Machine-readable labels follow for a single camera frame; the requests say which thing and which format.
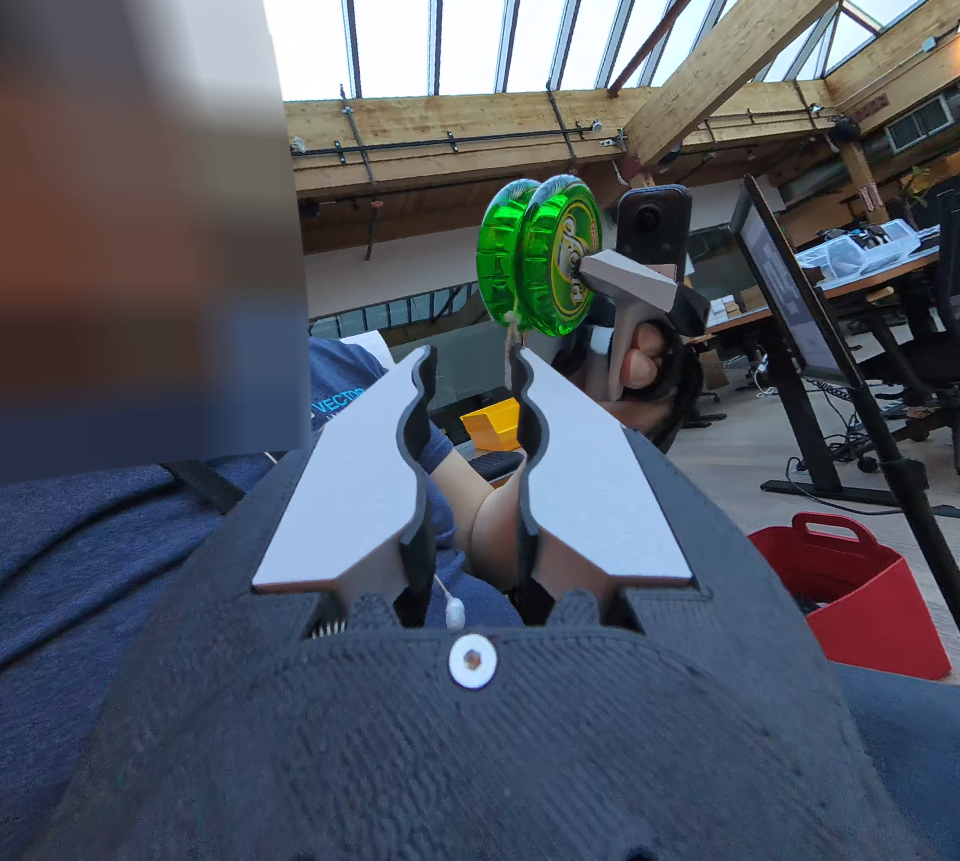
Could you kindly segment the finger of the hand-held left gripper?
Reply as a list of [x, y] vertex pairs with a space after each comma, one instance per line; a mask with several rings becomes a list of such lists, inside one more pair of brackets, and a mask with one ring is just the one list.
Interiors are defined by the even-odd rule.
[[613, 249], [583, 257], [578, 277], [608, 298], [616, 313], [638, 305], [642, 311], [668, 314], [677, 296], [678, 286], [672, 279]]

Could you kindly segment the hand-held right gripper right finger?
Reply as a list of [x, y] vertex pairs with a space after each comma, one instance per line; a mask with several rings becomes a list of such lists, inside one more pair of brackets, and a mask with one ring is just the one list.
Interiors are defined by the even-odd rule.
[[526, 454], [519, 583], [561, 600], [628, 588], [688, 589], [694, 574], [625, 429], [527, 347], [510, 350]]

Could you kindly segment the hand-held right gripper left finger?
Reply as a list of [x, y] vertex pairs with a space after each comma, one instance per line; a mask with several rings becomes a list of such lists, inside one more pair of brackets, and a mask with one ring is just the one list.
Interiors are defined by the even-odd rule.
[[437, 353], [423, 345], [327, 423], [251, 588], [383, 597], [407, 628], [425, 625], [436, 569], [427, 477], [427, 405]]

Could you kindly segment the green yoyo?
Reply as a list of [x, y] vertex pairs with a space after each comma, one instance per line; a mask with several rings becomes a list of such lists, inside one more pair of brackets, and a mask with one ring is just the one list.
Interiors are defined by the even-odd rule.
[[486, 207], [476, 248], [479, 292], [502, 327], [564, 338], [588, 315], [594, 291], [580, 265], [602, 249], [603, 212], [580, 177], [518, 179]]

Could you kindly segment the person's left forearm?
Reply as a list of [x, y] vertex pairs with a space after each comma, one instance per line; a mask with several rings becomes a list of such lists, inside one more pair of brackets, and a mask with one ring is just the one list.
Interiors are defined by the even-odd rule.
[[462, 551], [469, 573], [501, 592], [519, 584], [517, 525], [525, 467], [522, 459], [506, 482], [492, 487], [452, 450], [430, 475], [450, 505], [457, 525], [452, 543]]

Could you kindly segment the person's left hand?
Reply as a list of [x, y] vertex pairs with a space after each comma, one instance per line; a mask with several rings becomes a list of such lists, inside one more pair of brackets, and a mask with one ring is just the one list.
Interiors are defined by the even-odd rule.
[[[592, 342], [606, 341], [612, 329], [599, 325], [581, 325], [574, 340], [554, 356], [551, 366], [579, 390], [586, 389], [587, 360], [592, 353]], [[658, 450], [666, 454], [676, 439], [674, 430], [674, 388], [654, 400], [639, 400], [634, 395], [654, 386], [663, 367], [670, 342], [654, 323], [641, 323], [633, 331], [618, 374], [623, 390], [614, 401], [600, 400], [598, 404], [623, 427], [644, 435]]]

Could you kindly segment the black keyboard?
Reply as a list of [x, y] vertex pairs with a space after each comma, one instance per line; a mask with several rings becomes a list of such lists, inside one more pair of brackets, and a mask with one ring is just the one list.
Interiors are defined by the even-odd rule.
[[489, 451], [468, 461], [469, 466], [492, 488], [504, 485], [526, 461], [522, 451]]

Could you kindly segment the yellow plastic bin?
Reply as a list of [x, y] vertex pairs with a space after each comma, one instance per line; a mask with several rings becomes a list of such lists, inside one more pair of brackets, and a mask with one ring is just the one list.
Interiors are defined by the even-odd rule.
[[460, 421], [474, 448], [480, 451], [516, 451], [520, 405], [513, 397], [461, 415]]

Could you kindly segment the white paper sheet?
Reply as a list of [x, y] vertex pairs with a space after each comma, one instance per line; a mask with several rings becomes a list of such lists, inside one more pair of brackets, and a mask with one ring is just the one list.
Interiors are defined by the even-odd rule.
[[367, 351], [386, 371], [390, 371], [396, 365], [386, 340], [378, 330], [368, 330], [341, 340], [345, 344], [354, 345]]

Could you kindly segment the black monitor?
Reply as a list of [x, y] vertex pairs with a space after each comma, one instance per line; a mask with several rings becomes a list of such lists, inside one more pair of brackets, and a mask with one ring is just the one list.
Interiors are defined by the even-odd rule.
[[750, 174], [743, 177], [730, 230], [793, 352], [798, 373], [851, 391], [867, 390], [852, 351]]

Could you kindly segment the clear plastic boxes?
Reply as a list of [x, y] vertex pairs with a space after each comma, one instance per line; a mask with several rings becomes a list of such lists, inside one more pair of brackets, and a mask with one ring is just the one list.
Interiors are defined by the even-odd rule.
[[858, 279], [898, 264], [922, 246], [918, 231], [903, 219], [842, 233], [798, 252], [799, 267], [819, 269], [824, 280]]

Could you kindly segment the red plastic bin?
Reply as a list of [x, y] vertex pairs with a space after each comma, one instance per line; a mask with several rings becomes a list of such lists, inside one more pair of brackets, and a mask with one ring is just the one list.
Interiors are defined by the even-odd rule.
[[953, 666], [903, 555], [843, 514], [800, 511], [749, 539], [798, 602], [824, 655], [940, 681]]

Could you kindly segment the black tripod pole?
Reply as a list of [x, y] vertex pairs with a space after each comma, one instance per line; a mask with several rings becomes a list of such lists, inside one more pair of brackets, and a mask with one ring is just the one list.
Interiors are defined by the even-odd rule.
[[930, 507], [923, 465], [907, 459], [887, 428], [867, 382], [857, 375], [849, 394], [877, 456], [879, 466], [918, 544], [956, 626], [959, 625], [959, 569]]

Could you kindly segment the black office chair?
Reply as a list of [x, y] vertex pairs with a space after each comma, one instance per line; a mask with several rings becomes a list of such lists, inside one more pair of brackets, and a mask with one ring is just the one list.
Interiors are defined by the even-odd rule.
[[859, 362], [866, 380], [900, 385], [935, 409], [906, 423], [894, 439], [923, 440], [932, 430], [951, 432], [953, 467], [959, 470], [959, 195], [954, 187], [933, 195], [931, 207], [940, 226], [939, 255], [933, 276], [933, 298], [942, 330], [897, 342], [879, 312], [867, 323], [881, 352]]

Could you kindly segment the person's blue trouser leg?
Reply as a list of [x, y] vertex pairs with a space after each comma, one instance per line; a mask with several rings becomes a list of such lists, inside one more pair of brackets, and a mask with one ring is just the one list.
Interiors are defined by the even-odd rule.
[[959, 858], [959, 687], [832, 664], [894, 805], [939, 859]]

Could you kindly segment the white drawstring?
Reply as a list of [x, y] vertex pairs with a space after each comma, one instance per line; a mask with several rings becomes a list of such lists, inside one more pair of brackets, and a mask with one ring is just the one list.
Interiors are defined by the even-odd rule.
[[445, 627], [450, 632], [461, 632], [466, 626], [466, 609], [463, 601], [450, 592], [436, 573], [434, 574], [434, 583], [442, 592], [445, 600]]

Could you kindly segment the grey wall air vent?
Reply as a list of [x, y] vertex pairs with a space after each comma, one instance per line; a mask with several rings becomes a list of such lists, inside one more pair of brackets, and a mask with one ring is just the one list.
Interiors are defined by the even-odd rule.
[[947, 96], [935, 95], [884, 127], [891, 151], [904, 153], [953, 128], [956, 116]]

